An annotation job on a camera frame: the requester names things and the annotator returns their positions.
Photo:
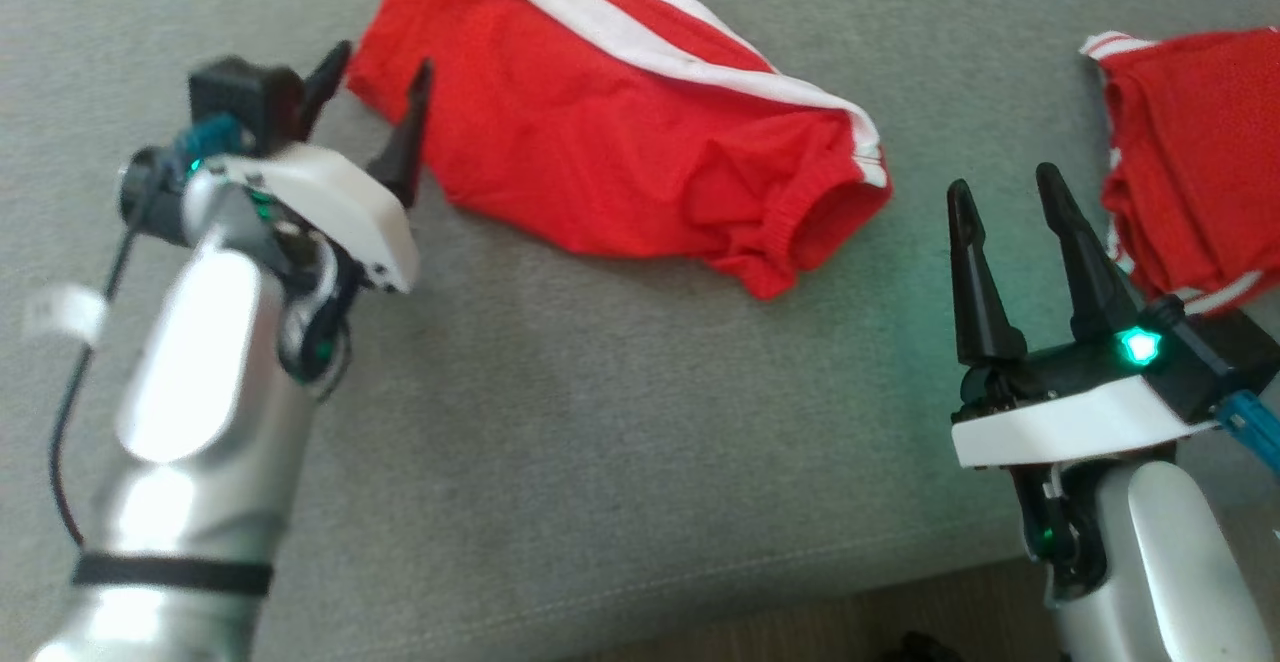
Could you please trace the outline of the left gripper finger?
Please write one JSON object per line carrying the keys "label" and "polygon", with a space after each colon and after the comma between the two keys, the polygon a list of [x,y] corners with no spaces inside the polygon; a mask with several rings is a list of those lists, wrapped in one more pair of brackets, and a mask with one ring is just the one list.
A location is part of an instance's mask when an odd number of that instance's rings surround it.
{"label": "left gripper finger", "polygon": [[298,110],[297,141],[308,141],[323,109],[340,87],[352,55],[353,44],[342,38],[330,47],[320,64],[303,79],[303,97]]}
{"label": "left gripper finger", "polygon": [[390,192],[403,210],[411,210],[419,196],[433,78],[433,61],[424,59],[407,90],[404,115],[394,125],[381,151],[366,165],[366,174]]}

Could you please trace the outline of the left gripper body, white cover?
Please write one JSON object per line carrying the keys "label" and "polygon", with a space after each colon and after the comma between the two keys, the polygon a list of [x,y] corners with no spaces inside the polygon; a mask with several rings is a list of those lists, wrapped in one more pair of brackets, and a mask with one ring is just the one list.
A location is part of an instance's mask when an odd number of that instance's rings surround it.
{"label": "left gripper body, white cover", "polygon": [[349,311],[362,289],[407,295],[419,283],[410,210],[366,165],[317,143],[287,143],[262,159],[211,159],[200,170],[200,204],[202,222],[233,207],[242,230],[227,239],[282,279],[278,351],[298,382],[343,365]]}

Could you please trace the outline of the right gripper body, white cover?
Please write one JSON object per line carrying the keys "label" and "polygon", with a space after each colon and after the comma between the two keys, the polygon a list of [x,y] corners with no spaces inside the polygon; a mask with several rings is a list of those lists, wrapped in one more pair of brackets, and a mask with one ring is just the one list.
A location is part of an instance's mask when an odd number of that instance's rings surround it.
{"label": "right gripper body, white cover", "polygon": [[1193,353],[1111,338],[964,366],[957,460],[1010,474],[1023,544],[1057,597],[1174,599],[1212,574],[1219,530],[1172,467],[1217,389]]}

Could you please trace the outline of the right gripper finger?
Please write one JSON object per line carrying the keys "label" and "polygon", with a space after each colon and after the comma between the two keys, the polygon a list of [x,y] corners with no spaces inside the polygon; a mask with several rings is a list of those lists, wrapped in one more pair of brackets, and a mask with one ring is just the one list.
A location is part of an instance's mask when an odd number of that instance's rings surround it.
{"label": "right gripper finger", "polygon": [[1027,341],[1006,315],[984,254],[986,229],[969,184],[946,195],[957,360],[968,367],[1027,356]]}
{"label": "right gripper finger", "polygon": [[1097,342],[1134,328],[1138,310],[1126,283],[1080,211],[1059,166],[1039,164],[1036,183],[1044,220],[1059,238],[1071,301],[1073,339]]}

